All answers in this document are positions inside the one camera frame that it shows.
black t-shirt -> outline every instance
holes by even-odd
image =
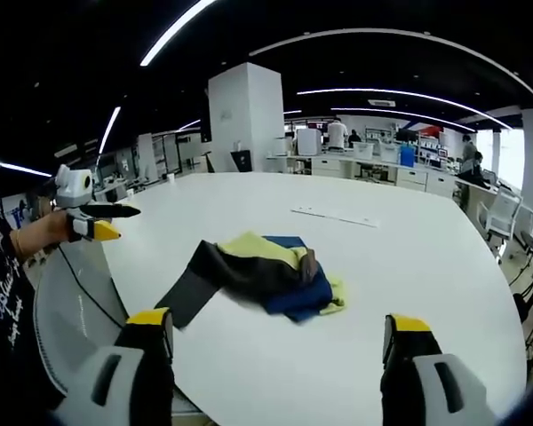
[[[37,348],[35,292],[14,255],[10,231],[0,200],[0,424],[39,424],[61,394]]]

floor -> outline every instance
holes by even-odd
[[[196,164],[194,169],[184,168],[184,172],[175,176],[175,178],[182,178],[184,176],[190,175],[197,172],[205,172],[205,162]],[[522,250],[521,246],[517,241],[512,241],[505,247],[505,253],[502,257],[502,263],[500,268],[505,275],[508,282],[513,280],[527,263],[527,256]],[[32,267],[27,269],[28,277],[35,285],[39,282],[41,276],[43,265],[41,262],[35,262]],[[521,292],[525,289],[530,282],[533,280],[533,259],[530,267],[526,268],[525,271],[521,274],[520,278],[513,284],[511,287],[512,293]],[[528,319],[523,324],[523,332],[525,337],[529,335],[533,328],[533,310],[529,315]],[[530,382],[533,383],[533,373],[530,377]],[[175,415],[173,419],[174,426],[211,426],[215,424],[207,416],[202,414],[190,414],[190,415]]]

office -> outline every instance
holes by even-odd
[[[163,307],[196,406],[177,396],[174,416],[380,424],[400,412],[379,391],[391,338],[417,331],[472,372],[487,417],[515,407],[533,380],[533,10],[397,3],[100,2],[4,25],[12,244],[26,254],[16,237],[51,208],[106,240],[28,268],[64,398],[72,357]],[[99,225],[68,203],[93,193],[46,191],[61,164],[140,213]]]

